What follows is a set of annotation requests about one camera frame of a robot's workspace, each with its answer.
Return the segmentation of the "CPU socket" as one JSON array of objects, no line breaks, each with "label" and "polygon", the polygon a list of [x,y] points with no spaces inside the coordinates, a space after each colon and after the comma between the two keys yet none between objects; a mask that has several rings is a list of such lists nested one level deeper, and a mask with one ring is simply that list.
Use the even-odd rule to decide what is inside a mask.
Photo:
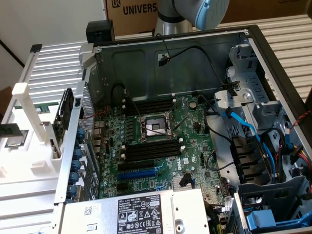
[{"label": "CPU socket", "polygon": [[163,113],[156,113],[156,114],[149,114],[149,115],[142,115],[141,118],[137,118],[137,122],[139,125],[139,137],[138,141],[140,142],[154,142],[154,141],[161,141],[161,140],[170,140],[175,137],[170,136],[162,136],[158,135],[153,132],[147,132],[146,129],[152,129],[157,131],[164,131],[165,133],[174,133],[171,131],[171,114],[169,115],[168,112]]}]

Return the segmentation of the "silver socket locking lever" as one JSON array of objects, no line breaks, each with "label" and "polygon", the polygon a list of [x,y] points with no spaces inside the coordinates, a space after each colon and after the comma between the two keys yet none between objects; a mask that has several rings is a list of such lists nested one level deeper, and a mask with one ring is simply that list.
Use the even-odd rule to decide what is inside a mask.
[{"label": "silver socket locking lever", "polygon": [[148,129],[148,128],[144,128],[147,130],[147,132],[153,132],[153,133],[156,133],[158,135],[162,135],[162,136],[168,136],[168,137],[175,137],[176,134],[175,133],[165,133],[164,131],[157,131],[157,130],[152,130],[152,129]]},{"label": "silver socket locking lever", "polygon": [[125,93],[126,96],[128,96],[128,97],[130,98],[130,100],[132,101],[132,103],[133,103],[133,105],[134,105],[134,107],[135,107],[135,109],[136,109],[136,111],[137,111],[137,113],[138,113],[139,118],[141,118],[141,114],[140,114],[140,112],[139,112],[139,110],[138,110],[138,108],[137,108],[137,106],[136,106],[136,103],[135,103],[135,101],[133,100],[133,98],[132,98],[130,92],[129,92],[127,89],[124,89],[124,93]]}]

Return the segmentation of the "green Dell motherboard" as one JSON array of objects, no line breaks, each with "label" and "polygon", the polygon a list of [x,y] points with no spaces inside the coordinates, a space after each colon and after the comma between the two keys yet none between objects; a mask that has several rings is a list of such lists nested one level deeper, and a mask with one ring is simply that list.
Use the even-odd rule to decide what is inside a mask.
[{"label": "green Dell motherboard", "polygon": [[[189,103],[195,101],[197,108],[191,110]],[[171,112],[172,129],[181,122],[187,114],[188,118],[174,133],[184,146],[180,147],[179,153],[142,153],[128,154],[124,151],[127,144],[141,144],[138,141],[139,125],[137,116],[126,116],[122,109],[126,105],[103,107],[95,117],[95,121],[105,121],[105,127],[101,128],[103,137],[98,156],[100,166],[99,198],[108,198],[118,195],[136,194],[142,192],[156,192],[156,187],[167,184],[173,189],[173,178],[190,173],[195,188],[202,191],[204,200],[212,209],[212,231],[214,234],[224,234],[226,211],[225,197],[230,194],[231,187],[220,175],[220,167],[216,161],[216,150],[213,147],[211,134],[207,129],[207,115],[209,114],[210,102],[204,97],[185,96],[177,107]],[[164,163],[159,170],[158,176],[132,180],[117,180],[119,172],[117,166],[125,162],[138,162],[152,160],[155,167]],[[129,190],[117,191],[118,183],[128,183]]]}]

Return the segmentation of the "open grey PC case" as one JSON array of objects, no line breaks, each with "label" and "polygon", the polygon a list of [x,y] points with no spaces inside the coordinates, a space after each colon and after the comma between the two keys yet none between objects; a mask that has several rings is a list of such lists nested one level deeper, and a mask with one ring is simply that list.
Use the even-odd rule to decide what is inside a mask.
[{"label": "open grey PC case", "polygon": [[[269,98],[279,100],[286,112],[289,123],[287,133],[271,128],[258,134],[251,124],[227,108],[227,118],[234,118],[253,132],[252,135],[231,135],[223,116],[219,114],[215,93],[233,86],[226,80],[226,70],[232,64],[229,59],[230,49],[240,44],[249,44],[256,53],[265,72],[261,82]],[[82,80],[76,88],[72,88],[74,102],[63,142],[52,234],[60,234],[66,205],[102,199],[98,196],[100,166],[93,147],[94,122],[103,107],[122,105],[122,100],[128,98],[124,89],[130,92],[134,101],[200,96],[210,102],[206,117],[207,129],[216,150],[220,175],[231,187],[230,194],[225,197],[224,234],[233,234],[227,232],[227,222],[234,194],[238,186],[242,185],[230,150],[234,136],[256,137],[271,166],[272,178],[267,185],[304,176],[310,183],[309,190],[312,193],[312,109],[301,100],[258,27],[171,37],[158,34],[150,39],[113,41],[101,46],[88,43],[82,46],[79,58]],[[76,139],[78,128],[86,132],[83,141]],[[79,160],[81,168],[77,172],[79,181],[75,184],[77,195],[68,197],[66,193],[70,185],[69,174],[75,148],[82,150],[82,158]]]}]

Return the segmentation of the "blue expansion slot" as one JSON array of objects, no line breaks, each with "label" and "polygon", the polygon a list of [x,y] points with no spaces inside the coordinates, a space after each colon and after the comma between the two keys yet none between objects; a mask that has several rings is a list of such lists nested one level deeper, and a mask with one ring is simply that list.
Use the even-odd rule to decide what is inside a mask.
[{"label": "blue expansion slot", "polygon": [[164,163],[162,163],[160,166],[156,166],[150,169],[142,169],[137,171],[130,171],[130,172],[124,172],[117,175],[117,180],[132,180],[132,179],[139,179],[139,178],[146,178],[146,177],[156,177],[158,176],[158,172],[162,167],[164,166]]}]

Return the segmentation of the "silver finned heatsink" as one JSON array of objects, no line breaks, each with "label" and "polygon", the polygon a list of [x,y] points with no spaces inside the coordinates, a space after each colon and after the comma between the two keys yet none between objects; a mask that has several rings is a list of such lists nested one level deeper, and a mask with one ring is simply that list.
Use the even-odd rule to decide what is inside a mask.
[{"label": "silver finned heatsink", "polygon": [[190,190],[194,188],[195,184],[190,173],[186,173],[182,176],[176,176],[173,178],[173,190],[175,192]]}]

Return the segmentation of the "black graphics card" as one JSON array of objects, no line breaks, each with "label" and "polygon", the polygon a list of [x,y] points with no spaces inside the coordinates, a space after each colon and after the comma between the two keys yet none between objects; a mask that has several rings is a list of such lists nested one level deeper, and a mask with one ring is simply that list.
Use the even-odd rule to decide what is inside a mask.
[{"label": "black graphics card", "polygon": [[45,128],[47,139],[50,142],[53,152],[53,159],[61,157],[61,146],[65,132],[68,130],[71,112],[73,108],[74,94],[71,88],[67,88],[61,98],[54,121],[41,122],[40,125]]}]

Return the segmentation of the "grey metal disk bay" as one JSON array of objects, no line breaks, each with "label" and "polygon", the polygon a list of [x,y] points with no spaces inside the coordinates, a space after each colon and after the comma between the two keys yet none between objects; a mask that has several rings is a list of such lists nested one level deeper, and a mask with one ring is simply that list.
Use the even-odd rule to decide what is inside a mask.
[{"label": "grey metal disk bay", "polygon": [[226,70],[226,80],[233,86],[218,91],[214,98],[231,135],[252,135],[253,132],[234,118],[227,118],[227,108],[251,124],[258,134],[271,128],[287,133],[286,112],[279,100],[269,98],[261,82],[265,72],[253,48],[249,44],[234,46],[230,49],[229,59],[232,64]]}]

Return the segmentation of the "black plastic card guide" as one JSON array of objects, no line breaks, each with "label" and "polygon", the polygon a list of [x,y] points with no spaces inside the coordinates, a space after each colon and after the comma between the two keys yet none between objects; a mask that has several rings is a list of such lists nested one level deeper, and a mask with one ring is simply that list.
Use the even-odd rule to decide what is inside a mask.
[{"label": "black plastic card guide", "polygon": [[230,150],[241,184],[253,183],[262,186],[271,182],[271,166],[255,136],[232,137]]}]

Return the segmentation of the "printed Universal Robots carton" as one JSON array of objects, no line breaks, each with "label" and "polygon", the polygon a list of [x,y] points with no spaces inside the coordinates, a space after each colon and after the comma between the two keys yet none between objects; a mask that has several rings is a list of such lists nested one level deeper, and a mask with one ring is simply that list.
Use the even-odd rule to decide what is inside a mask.
[{"label": "printed Universal Robots carton", "polygon": [[157,21],[158,0],[103,0],[116,36],[151,32]]}]

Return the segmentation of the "black box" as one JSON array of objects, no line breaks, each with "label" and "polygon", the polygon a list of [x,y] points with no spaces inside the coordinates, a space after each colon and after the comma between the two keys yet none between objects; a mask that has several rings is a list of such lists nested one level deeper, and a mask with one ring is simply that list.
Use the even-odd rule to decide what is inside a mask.
[{"label": "black box", "polygon": [[101,46],[104,43],[115,41],[113,21],[98,20],[91,21],[86,27],[86,38],[88,43]]}]

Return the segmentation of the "silver power supply with label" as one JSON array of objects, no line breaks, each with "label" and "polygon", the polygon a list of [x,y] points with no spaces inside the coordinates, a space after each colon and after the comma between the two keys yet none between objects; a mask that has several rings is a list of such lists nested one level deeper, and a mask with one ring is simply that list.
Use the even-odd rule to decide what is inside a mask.
[{"label": "silver power supply with label", "polygon": [[209,234],[200,189],[164,190],[65,206],[60,234]]}]

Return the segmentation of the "white plastic parts rack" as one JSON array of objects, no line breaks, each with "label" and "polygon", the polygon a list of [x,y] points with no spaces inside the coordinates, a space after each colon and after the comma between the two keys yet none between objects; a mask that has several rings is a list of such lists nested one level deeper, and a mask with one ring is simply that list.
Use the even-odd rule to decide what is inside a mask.
[{"label": "white plastic parts rack", "polygon": [[61,146],[61,157],[53,159],[52,147],[47,139],[41,122],[53,122],[56,113],[38,114],[30,97],[27,83],[16,83],[12,91],[14,104],[23,107],[24,112],[14,113],[8,110],[6,118],[0,124],[16,123],[21,130],[29,130],[23,146],[5,148],[8,137],[0,138],[0,185],[35,181],[50,178],[59,172],[64,143]]}]

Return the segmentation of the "grey metal drive cage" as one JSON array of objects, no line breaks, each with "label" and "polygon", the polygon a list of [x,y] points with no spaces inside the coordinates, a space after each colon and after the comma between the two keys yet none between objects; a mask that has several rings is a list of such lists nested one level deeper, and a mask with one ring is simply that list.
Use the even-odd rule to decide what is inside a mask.
[{"label": "grey metal drive cage", "polygon": [[[304,176],[265,186],[239,185],[237,193],[234,194],[227,232],[253,234],[246,221],[246,217],[253,211],[271,210],[276,222],[301,218],[312,211],[312,193],[309,189],[310,183]],[[312,234],[312,225],[258,234]]]}]

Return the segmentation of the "silver CPU chip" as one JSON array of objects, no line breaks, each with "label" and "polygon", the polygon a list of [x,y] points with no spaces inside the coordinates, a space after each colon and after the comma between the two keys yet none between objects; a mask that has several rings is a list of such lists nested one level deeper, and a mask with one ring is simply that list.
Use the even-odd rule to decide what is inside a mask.
[{"label": "silver CPU chip", "polygon": [[23,146],[29,130],[21,130],[21,136],[12,136],[7,139],[7,142],[5,144],[5,148],[16,148]]}]

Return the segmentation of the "blue plastic drive caddy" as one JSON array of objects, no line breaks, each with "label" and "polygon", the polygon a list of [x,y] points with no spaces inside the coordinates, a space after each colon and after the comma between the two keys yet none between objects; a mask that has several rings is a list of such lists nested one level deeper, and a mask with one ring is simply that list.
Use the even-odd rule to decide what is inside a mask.
[{"label": "blue plastic drive caddy", "polygon": [[271,210],[253,211],[246,217],[249,230],[254,234],[290,230],[312,225],[312,211],[299,219],[276,222]]}]

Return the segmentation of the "brown cardboard box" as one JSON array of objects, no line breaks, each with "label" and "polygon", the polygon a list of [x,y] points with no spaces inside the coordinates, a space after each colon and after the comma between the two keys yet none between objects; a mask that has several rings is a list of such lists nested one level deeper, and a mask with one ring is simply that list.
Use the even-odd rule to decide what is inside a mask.
[{"label": "brown cardboard box", "polygon": [[312,0],[230,0],[221,21],[231,23],[297,16],[307,13]]}]

